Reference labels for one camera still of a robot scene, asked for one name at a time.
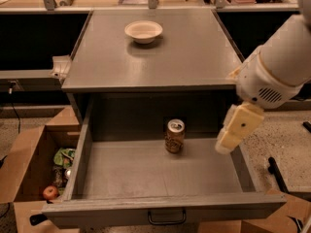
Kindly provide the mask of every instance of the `drawer handle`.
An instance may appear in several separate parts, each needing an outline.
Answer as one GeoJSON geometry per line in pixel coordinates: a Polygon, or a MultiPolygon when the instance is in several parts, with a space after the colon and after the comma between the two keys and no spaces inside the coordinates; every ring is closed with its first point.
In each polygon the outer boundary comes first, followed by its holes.
{"type": "Polygon", "coordinates": [[[184,222],[186,222],[186,220],[187,220],[186,210],[183,210],[183,217],[176,221],[154,221],[152,213],[148,212],[149,224],[154,225],[154,226],[183,224],[184,222]]]}

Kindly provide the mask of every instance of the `aluminum can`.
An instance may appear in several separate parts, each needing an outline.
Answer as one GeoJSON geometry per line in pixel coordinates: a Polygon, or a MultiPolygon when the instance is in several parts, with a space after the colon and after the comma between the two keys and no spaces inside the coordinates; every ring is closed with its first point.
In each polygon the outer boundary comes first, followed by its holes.
{"type": "Polygon", "coordinates": [[[185,124],[179,119],[167,123],[165,131],[165,148],[169,152],[180,152],[184,147],[185,124]]]}
{"type": "Polygon", "coordinates": [[[65,171],[65,178],[69,180],[70,175],[71,175],[71,167],[68,167],[65,171]]]}

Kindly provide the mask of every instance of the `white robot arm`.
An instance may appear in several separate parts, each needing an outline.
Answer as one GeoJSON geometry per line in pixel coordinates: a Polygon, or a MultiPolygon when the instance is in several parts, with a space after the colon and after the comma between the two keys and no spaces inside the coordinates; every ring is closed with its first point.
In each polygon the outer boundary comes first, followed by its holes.
{"type": "Polygon", "coordinates": [[[244,100],[232,106],[216,143],[230,153],[263,121],[263,109],[281,106],[311,79],[311,0],[298,0],[301,15],[291,16],[231,76],[244,100]]]}

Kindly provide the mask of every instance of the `drawer front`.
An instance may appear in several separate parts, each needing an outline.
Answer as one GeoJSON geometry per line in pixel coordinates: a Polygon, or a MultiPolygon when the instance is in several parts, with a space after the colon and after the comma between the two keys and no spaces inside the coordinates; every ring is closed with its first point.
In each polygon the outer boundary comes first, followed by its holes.
{"type": "Polygon", "coordinates": [[[173,225],[208,220],[265,218],[285,202],[283,195],[250,192],[171,198],[165,201],[160,198],[138,201],[67,201],[47,205],[43,213],[59,228],[173,225]]]}

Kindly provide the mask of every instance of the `electrical outlet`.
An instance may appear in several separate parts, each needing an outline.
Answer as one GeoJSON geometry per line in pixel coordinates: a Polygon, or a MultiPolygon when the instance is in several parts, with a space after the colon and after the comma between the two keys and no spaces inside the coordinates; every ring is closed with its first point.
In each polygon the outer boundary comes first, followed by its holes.
{"type": "Polygon", "coordinates": [[[12,91],[23,91],[23,88],[18,80],[8,80],[8,83],[9,89],[11,89],[12,91]]]}

